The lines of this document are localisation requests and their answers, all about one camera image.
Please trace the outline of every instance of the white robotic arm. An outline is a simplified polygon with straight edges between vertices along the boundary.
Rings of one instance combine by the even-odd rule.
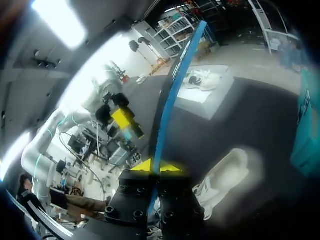
[[[71,112],[65,116],[60,109],[56,110],[32,142],[24,149],[21,165],[33,176],[33,192],[42,203],[50,204],[50,186],[53,182],[57,162],[50,159],[47,150],[52,143],[57,129],[67,132],[71,128],[92,121],[91,113]]]
[[[50,186],[58,164],[47,153],[56,131],[59,129],[60,132],[67,132],[77,125],[95,120],[96,111],[104,104],[103,96],[105,93],[118,94],[122,92],[122,83],[119,77],[110,69],[106,68],[107,81],[96,86],[98,91],[93,91],[81,104],[80,108],[86,109],[85,113],[71,111],[65,115],[61,109],[57,109],[23,151],[21,165],[33,176],[32,192],[43,205],[49,206],[51,203]]]

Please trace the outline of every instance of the person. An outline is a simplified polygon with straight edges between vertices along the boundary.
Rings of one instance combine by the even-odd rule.
[[[19,178],[20,193],[24,191],[32,192],[33,183],[30,181],[26,174],[22,174]],[[109,205],[111,197],[109,196],[106,201],[99,201],[88,197],[74,196],[63,194],[58,191],[50,189],[51,203],[57,207],[50,207],[45,209],[48,215],[56,218],[59,213],[67,214],[74,217],[76,221],[82,221],[81,215],[90,218],[104,220],[105,217],[99,212],[104,212],[105,208]]]

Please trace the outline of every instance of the yellow block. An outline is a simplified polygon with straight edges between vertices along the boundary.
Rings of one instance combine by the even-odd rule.
[[[112,118],[115,120],[121,130],[124,130],[130,126],[130,122],[128,121],[125,112],[121,109],[115,111],[115,113],[112,114]]]
[[[143,163],[141,163],[138,166],[135,166],[134,168],[132,168],[132,171],[146,171],[149,172],[150,171],[150,165],[151,165],[151,159],[148,159],[147,161],[144,161]],[[166,162],[162,162],[162,167],[160,167],[160,172],[165,172],[165,171],[172,171],[172,172],[181,172],[181,170],[175,166],[172,166]]]

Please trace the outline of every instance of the gray floor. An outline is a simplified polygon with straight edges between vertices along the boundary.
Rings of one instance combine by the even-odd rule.
[[[130,108],[146,133],[138,142],[145,157],[165,78],[154,76],[142,85],[132,81],[126,86],[130,89],[127,91]],[[239,91],[241,97],[234,104],[234,95]],[[175,107],[163,153],[164,160],[184,166],[194,184],[198,184],[232,148],[248,150],[248,168],[253,177],[246,178],[239,187],[231,190],[214,208],[208,221],[221,228],[235,226],[274,199],[292,202],[306,182],[290,164],[297,126],[297,96],[266,83],[235,77],[234,85],[218,112],[230,107],[231,102],[232,109],[223,121],[215,117],[206,120]],[[243,190],[252,181],[258,184],[250,190]]]

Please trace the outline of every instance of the white sneaker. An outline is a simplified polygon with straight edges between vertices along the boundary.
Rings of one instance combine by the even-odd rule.
[[[192,71],[183,81],[186,89],[200,89],[201,91],[211,91],[215,89],[221,76],[210,72]]]

